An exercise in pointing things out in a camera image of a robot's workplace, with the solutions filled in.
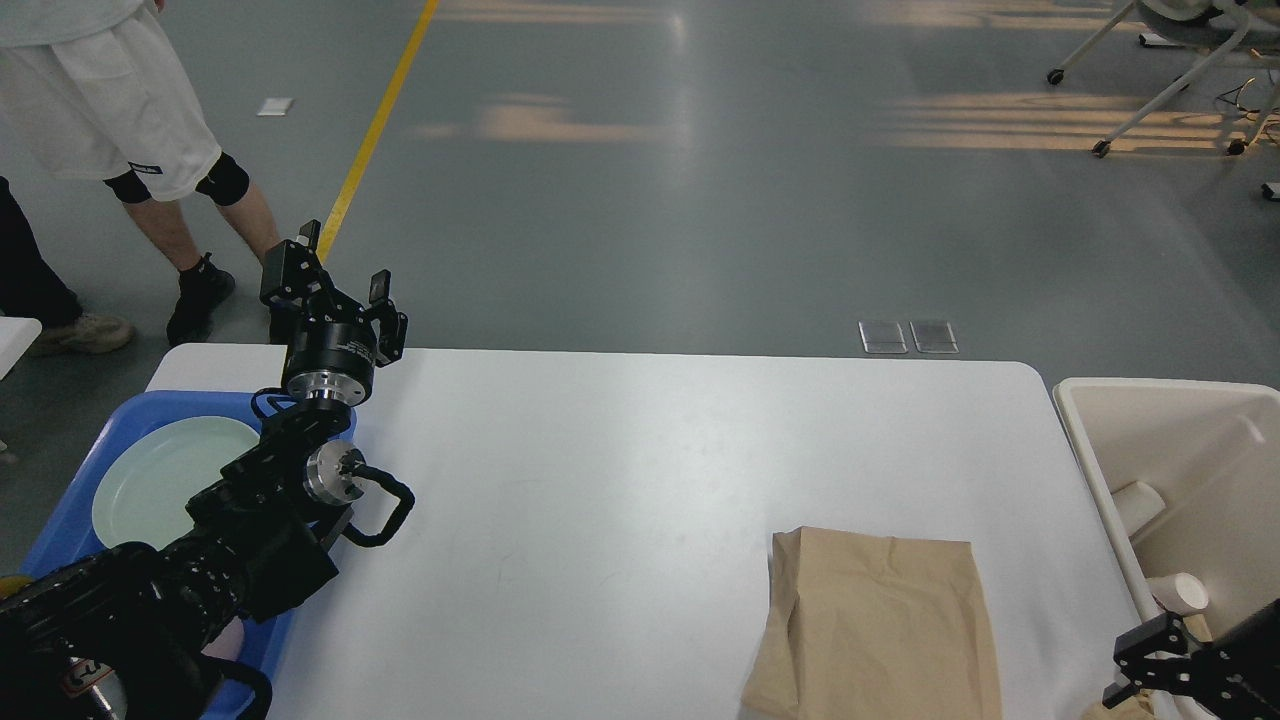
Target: white table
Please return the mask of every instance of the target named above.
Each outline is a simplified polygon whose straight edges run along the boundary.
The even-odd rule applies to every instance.
[[[282,357],[182,346],[150,389],[251,391]],[[1009,720],[1076,720],[1138,620],[1025,365],[412,350],[357,414],[419,505],[303,605],[274,720],[754,717],[769,536],[797,525],[973,542]]]
[[[13,369],[22,354],[40,336],[40,320],[0,315],[0,380]],[[0,452],[5,451],[0,439]]]

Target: black cable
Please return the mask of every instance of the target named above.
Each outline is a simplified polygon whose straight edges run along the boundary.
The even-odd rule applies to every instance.
[[[251,667],[234,660],[202,656],[204,661],[218,669],[223,678],[234,680],[253,693],[253,700],[248,703],[237,720],[264,720],[266,711],[271,708],[271,680],[257,667]]]
[[[1248,117],[1251,113],[1261,113],[1262,111],[1261,109],[1252,109],[1251,110],[1249,108],[1245,108],[1245,106],[1240,105],[1240,94],[1244,92],[1244,88],[1247,88],[1251,85],[1253,85],[1253,81],[1254,81],[1254,78],[1249,78],[1249,79],[1242,82],[1240,85],[1233,87],[1231,90],[1228,90],[1226,92],[1224,92],[1224,94],[1213,97],[1213,100],[1217,101],[1217,102],[1226,102],[1228,105],[1235,108],[1238,111],[1240,111],[1245,117]],[[1228,99],[1226,96],[1231,95],[1233,92],[1235,94],[1235,96],[1233,96],[1231,99]]]
[[[385,470],[371,468],[364,462],[356,462],[353,465],[355,466],[349,470],[352,475],[378,483],[379,487],[393,495],[397,500],[399,500],[399,502],[396,505],[396,509],[392,510],[390,516],[387,518],[387,524],[383,525],[383,529],[378,534],[366,536],[356,529],[355,525],[347,525],[342,530],[342,537],[360,547],[384,546],[399,530],[401,525],[404,524],[404,519],[408,518],[408,511],[413,509],[413,491]]]
[[[273,396],[283,396],[283,395],[284,395],[284,388],[280,387],[264,387],[262,389],[255,392],[253,397],[251,397],[248,401],[250,409],[253,410],[253,416],[257,418],[260,421],[266,420],[266,413],[262,413],[262,409],[259,407],[257,405],[259,398],[261,398],[262,396],[268,396],[266,402],[268,405],[271,406],[273,410],[275,410],[276,413],[282,411],[283,409],[279,405],[279,398]]]

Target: white shorts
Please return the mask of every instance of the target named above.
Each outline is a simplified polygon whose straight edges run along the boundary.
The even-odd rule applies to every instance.
[[[0,47],[0,111],[54,177],[132,168],[156,200],[191,195],[221,155],[151,3],[87,37]]]

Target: gray floor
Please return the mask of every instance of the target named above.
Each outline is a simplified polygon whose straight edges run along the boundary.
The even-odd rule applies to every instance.
[[[282,231],[324,219],[417,0],[172,3],[209,122]],[[858,320],[950,320],[960,359],[1073,375],[1280,383],[1280,179],[1224,69],[1088,149],[1192,56],[1110,35],[1044,73],[1106,0],[443,0],[329,258],[358,295],[390,266],[420,347],[861,356]],[[1245,94],[1261,102],[1265,74]],[[284,119],[253,117],[293,96]],[[165,352],[172,272],[96,183],[49,178],[0,126],[0,168],[91,307],[102,357],[0,384],[0,573],[110,411]],[[260,342],[252,258],[188,220],[242,287],[211,340]]]

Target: paper cup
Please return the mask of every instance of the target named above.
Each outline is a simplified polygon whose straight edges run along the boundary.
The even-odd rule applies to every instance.
[[[1164,578],[1147,578],[1147,585],[1156,602],[1179,615],[1194,615],[1208,607],[1204,583],[1189,573],[1176,573]]]
[[[1129,537],[1133,537],[1165,509],[1165,500],[1160,497],[1156,488],[1142,480],[1129,483],[1111,493],[1111,500],[1116,503],[1120,523],[1124,524],[1124,532]]]

